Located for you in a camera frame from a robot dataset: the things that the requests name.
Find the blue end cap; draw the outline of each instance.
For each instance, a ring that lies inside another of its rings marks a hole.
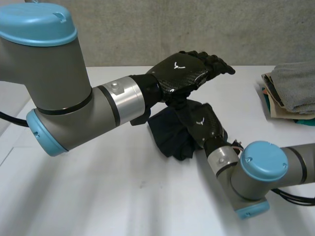
[[[18,3],[0,7],[0,37],[22,45],[52,47],[77,37],[70,12],[51,3]]]
[[[258,203],[252,206],[248,206],[242,209],[238,209],[235,212],[238,214],[238,217],[240,217],[242,220],[251,218],[254,216],[257,216],[259,214],[262,214],[270,209],[269,203],[267,201],[264,201],[262,203]]]
[[[53,136],[51,136],[46,127],[38,119],[34,110],[31,110],[27,114],[26,121],[37,141],[48,155],[57,156],[63,152],[67,152],[67,150],[64,149]]]
[[[241,155],[241,166],[246,174],[263,182],[281,179],[287,172],[288,160],[278,146],[257,141],[249,144]]]

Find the teal cloth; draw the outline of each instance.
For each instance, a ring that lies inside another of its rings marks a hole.
[[[266,100],[266,104],[267,104],[268,110],[270,112],[270,101],[269,101],[268,95],[264,94],[264,98]],[[294,119],[294,122],[296,124],[315,126],[315,118],[314,119]]]

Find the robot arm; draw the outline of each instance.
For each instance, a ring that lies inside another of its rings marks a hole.
[[[50,3],[0,8],[0,80],[26,86],[36,105],[27,123],[51,156],[126,122],[145,123],[158,102],[185,111],[190,92],[221,73],[235,71],[216,56],[180,52],[147,74],[92,88],[66,8]]]
[[[188,131],[204,148],[213,173],[241,219],[269,209],[265,198],[269,190],[279,194],[277,188],[315,182],[315,144],[279,148],[269,142],[253,142],[239,158],[225,141],[224,129],[209,104],[191,112],[195,122],[187,126]],[[313,206],[314,202],[302,205]]]

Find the gray wall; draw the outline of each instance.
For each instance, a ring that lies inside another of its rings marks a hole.
[[[315,57],[315,0],[40,0],[67,7],[87,66],[153,65],[179,50],[233,65]]]

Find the white table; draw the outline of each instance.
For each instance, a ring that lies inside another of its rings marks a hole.
[[[236,66],[236,75],[207,82],[191,99],[209,102],[232,141],[279,146],[315,142],[315,127],[265,116],[261,74],[272,66]],[[92,86],[148,67],[88,68]],[[19,114],[33,108],[30,101]],[[164,107],[158,104],[153,113]],[[49,157],[27,128],[0,137],[1,236],[311,236],[315,208],[274,193],[271,209],[241,221],[200,151],[179,162],[157,149],[148,126],[129,123],[58,157]],[[290,187],[315,196],[315,186]]]

